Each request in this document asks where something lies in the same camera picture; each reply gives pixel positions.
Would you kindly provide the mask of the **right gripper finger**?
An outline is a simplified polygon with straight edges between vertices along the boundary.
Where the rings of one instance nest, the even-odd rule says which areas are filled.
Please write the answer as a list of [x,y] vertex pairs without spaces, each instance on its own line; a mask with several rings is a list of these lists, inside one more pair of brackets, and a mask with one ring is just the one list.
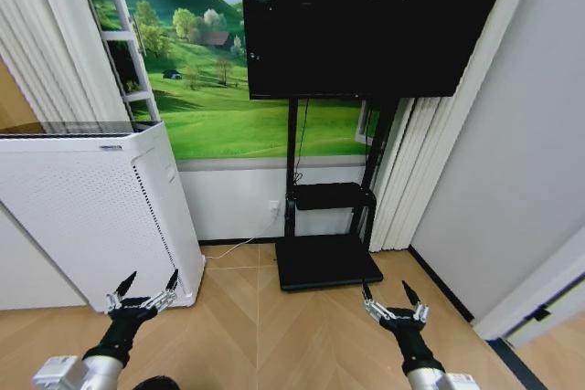
[[415,321],[426,322],[428,320],[430,307],[420,300],[417,292],[405,280],[402,281],[402,285],[407,298],[413,307],[413,319]]
[[379,324],[382,324],[383,321],[385,323],[394,321],[394,314],[382,304],[374,300],[371,290],[366,282],[362,283],[362,296],[367,314],[374,321]]

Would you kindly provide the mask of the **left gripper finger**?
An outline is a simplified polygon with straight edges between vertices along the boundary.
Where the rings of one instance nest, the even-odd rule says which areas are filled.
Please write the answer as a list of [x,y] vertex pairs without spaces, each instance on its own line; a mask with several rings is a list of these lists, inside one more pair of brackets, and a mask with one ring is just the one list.
[[107,308],[106,313],[110,313],[114,310],[119,310],[122,307],[122,300],[128,290],[131,288],[133,281],[136,277],[137,271],[135,270],[129,277],[124,279],[114,292],[106,295]]
[[139,305],[141,309],[156,309],[164,310],[169,307],[176,299],[176,287],[178,283],[178,270],[176,269],[169,281],[166,284],[165,289],[153,296],[152,298],[144,301]]

